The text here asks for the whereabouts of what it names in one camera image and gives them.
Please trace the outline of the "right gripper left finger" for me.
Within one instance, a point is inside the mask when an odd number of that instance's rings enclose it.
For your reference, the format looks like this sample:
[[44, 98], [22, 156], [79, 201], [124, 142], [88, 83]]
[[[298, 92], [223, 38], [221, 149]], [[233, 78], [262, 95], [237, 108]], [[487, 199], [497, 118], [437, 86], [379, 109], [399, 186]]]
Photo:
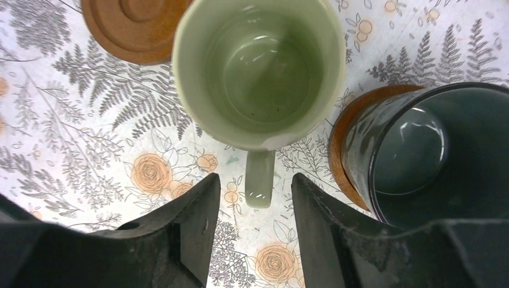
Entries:
[[92, 233], [1, 197], [1, 286], [205, 287], [219, 206], [215, 173], [149, 214]]

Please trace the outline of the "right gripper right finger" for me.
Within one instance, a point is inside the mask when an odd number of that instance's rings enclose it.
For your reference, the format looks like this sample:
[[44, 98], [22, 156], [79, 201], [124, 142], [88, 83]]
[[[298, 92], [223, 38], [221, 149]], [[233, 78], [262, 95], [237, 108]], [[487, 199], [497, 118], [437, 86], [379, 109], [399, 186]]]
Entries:
[[446, 219], [405, 230], [291, 184], [307, 287], [507, 287], [508, 221]]

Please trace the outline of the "brown wooden coaster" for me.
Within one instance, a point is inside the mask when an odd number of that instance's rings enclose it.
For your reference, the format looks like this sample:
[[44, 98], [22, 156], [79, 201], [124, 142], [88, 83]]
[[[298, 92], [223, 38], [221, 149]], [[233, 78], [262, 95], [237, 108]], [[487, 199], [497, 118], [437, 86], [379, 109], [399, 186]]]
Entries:
[[347, 128], [354, 117], [359, 114], [367, 106], [377, 101], [386, 100], [406, 92], [412, 92], [422, 89], [419, 85], [389, 85], [373, 89], [358, 98], [352, 100], [337, 118], [328, 141], [328, 162], [331, 173], [336, 184], [342, 193], [351, 200], [355, 205], [359, 206], [363, 212], [369, 212], [370, 209], [362, 199], [361, 195], [351, 184], [344, 167], [342, 165], [342, 149], [345, 147], [343, 140], [347, 133]]
[[86, 25], [113, 56], [139, 65], [170, 60], [188, 0], [82, 0]]

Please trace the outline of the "dark green mug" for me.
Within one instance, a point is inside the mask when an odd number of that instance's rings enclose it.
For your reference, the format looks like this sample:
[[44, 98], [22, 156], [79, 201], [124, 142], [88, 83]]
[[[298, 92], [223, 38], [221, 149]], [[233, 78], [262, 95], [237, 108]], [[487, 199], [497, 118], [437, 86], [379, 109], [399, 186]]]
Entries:
[[342, 144], [351, 184], [383, 223], [508, 218], [506, 87], [463, 82], [378, 101]]

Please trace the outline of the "pale green mug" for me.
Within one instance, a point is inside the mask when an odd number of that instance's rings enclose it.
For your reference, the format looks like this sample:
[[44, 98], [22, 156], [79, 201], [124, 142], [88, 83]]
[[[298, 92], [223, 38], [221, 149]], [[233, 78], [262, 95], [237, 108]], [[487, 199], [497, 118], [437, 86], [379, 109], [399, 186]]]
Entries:
[[172, 52], [187, 114], [213, 139], [247, 152], [247, 204], [267, 208], [276, 150], [330, 113], [346, 47], [330, 1], [194, 1]]

